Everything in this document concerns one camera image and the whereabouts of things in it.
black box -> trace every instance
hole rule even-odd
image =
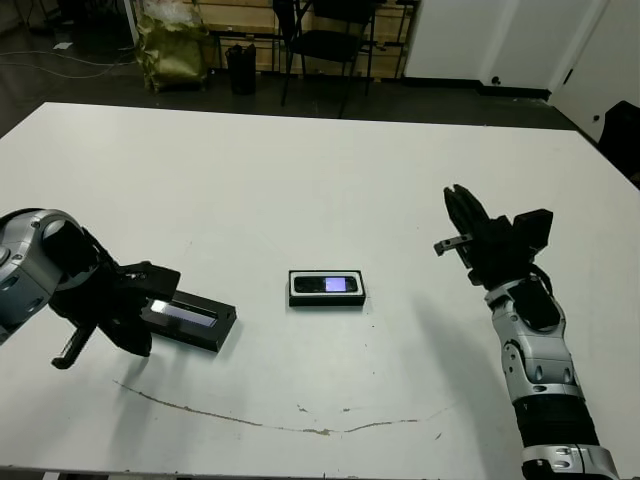
[[[360,270],[290,270],[290,307],[362,306],[366,299]]]
[[[236,321],[235,307],[180,291],[164,306],[191,312],[193,320],[154,311],[154,302],[157,304],[152,300],[142,312],[142,319],[151,332],[214,352],[220,351]]]

black case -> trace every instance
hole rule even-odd
[[[206,327],[146,308],[142,313],[142,319],[151,332],[214,352],[220,351],[236,321],[235,307],[180,291],[176,291],[171,303],[176,306],[180,306],[180,303],[193,306],[196,307],[196,311],[215,312],[216,323],[212,327]]]
[[[361,295],[291,295],[291,274],[301,272],[353,272],[358,275],[360,285],[362,285]],[[360,270],[289,270],[289,281],[287,291],[289,293],[290,307],[361,307],[367,298],[367,293],[362,280],[362,272]]]

black chair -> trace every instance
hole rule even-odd
[[[313,5],[313,11],[316,17],[345,22],[345,33],[329,30],[311,30],[302,33],[302,19],[309,11],[311,5]],[[302,57],[303,76],[307,73],[304,61],[305,56],[340,62],[342,63],[343,75],[345,65],[351,62],[349,78],[347,79],[347,86],[342,98],[342,104],[340,105],[340,113],[338,114],[338,118],[342,118],[342,113],[344,112],[344,107],[349,95],[349,87],[351,86],[351,77],[353,77],[358,54],[362,50],[364,43],[364,31],[367,25],[371,23],[369,48],[367,51],[369,54],[367,85],[365,87],[365,95],[369,95],[371,58],[373,55],[373,33],[375,28],[375,5],[375,1],[373,0],[307,0],[305,6],[301,9],[300,0],[273,1],[273,10],[278,16],[282,36],[287,47],[287,73],[284,90],[282,92],[282,101],[280,102],[282,106],[284,106],[287,99],[287,87],[289,86],[291,64],[293,63],[294,54]],[[358,36],[349,34],[352,23],[361,26]]]
[[[632,178],[640,172],[640,108],[623,100],[604,118],[600,153],[625,177]]]

robotic arm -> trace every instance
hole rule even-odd
[[[96,328],[144,357],[151,334],[140,315],[170,302],[180,273],[149,262],[120,266],[67,213],[25,209],[0,218],[0,343],[47,303],[76,331],[52,364],[69,368]]]
[[[546,245],[553,214],[536,210],[489,218],[464,187],[444,192],[460,236],[434,248],[456,249],[473,285],[488,291],[487,305],[502,347],[502,369],[524,444],[527,480],[617,479],[609,451],[600,446],[571,354],[565,316],[549,277],[533,261]]]

plastic bag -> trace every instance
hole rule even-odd
[[[175,0],[145,0],[138,20],[136,57],[145,87],[156,92],[172,86],[204,88],[207,66],[201,43],[208,31],[193,7]]]

